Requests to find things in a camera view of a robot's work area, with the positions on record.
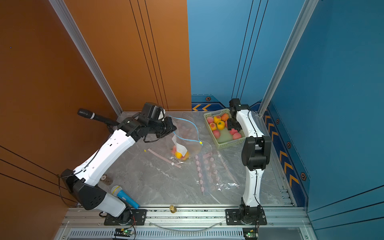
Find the clear blue-zipper zip bag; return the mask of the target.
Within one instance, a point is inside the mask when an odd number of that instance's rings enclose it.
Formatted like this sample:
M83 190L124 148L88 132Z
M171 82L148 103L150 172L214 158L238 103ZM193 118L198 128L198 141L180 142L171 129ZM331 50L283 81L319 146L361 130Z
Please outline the clear blue-zipper zip bag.
M195 155L198 155L203 147L203 142L200 140L200 134L198 127L195 123L188 119L183 119L180 117L170 116L173 120L173 124L177 127L178 125L194 125L198 131L198 138L196 140L184 139L177 135L177 130L163 139L153 143L153 145L147 149L147 152L153 154L155 157L165 161L167 164L179 168L182 168L182 164L190 158L194 158ZM186 152L189 152L190 157L183 161L177 159L175 155L172 154L173 146L176 146L177 152L181 153L183 156Z

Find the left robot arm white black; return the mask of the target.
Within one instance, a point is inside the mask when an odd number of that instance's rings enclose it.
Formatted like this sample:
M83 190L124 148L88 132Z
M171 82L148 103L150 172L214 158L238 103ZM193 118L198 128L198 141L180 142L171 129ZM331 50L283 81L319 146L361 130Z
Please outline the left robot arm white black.
M111 135L107 141L84 163L74 170L66 169L60 175L69 193L86 209L99 210L113 217L119 224L128 224L134 205L107 193L98 186L110 166L130 147L148 135L160 140L177 128L165 110L154 103L145 103L141 112L117 122L86 109L78 115L107 125Z

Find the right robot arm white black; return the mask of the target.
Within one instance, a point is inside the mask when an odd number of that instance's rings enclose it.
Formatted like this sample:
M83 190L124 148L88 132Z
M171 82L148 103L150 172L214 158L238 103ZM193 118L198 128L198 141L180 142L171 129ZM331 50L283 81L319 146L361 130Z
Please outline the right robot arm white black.
M228 127L242 131L245 136L241 160L246 169L246 185L239 206L240 221L259 227L267 224L260 192L262 176L271 159L272 139L259 129L249 105L241 104L240 99L231 99L229 105Z

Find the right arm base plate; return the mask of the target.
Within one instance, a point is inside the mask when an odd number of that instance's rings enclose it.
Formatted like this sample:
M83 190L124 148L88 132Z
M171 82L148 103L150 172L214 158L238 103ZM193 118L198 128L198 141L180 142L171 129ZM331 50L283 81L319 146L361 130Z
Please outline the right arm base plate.
M225 214L228 226L265 226L268 224L267 216L262 209L256 209L253 213L242 212L240 209L226 209Z

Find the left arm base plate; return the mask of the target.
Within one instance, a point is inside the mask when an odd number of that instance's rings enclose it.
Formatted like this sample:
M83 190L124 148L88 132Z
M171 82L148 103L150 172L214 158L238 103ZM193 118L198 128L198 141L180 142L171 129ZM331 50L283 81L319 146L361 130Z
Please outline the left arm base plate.
M110 214L105 216L105 226L143 226L147 218L147 210L127 209L119 217Z

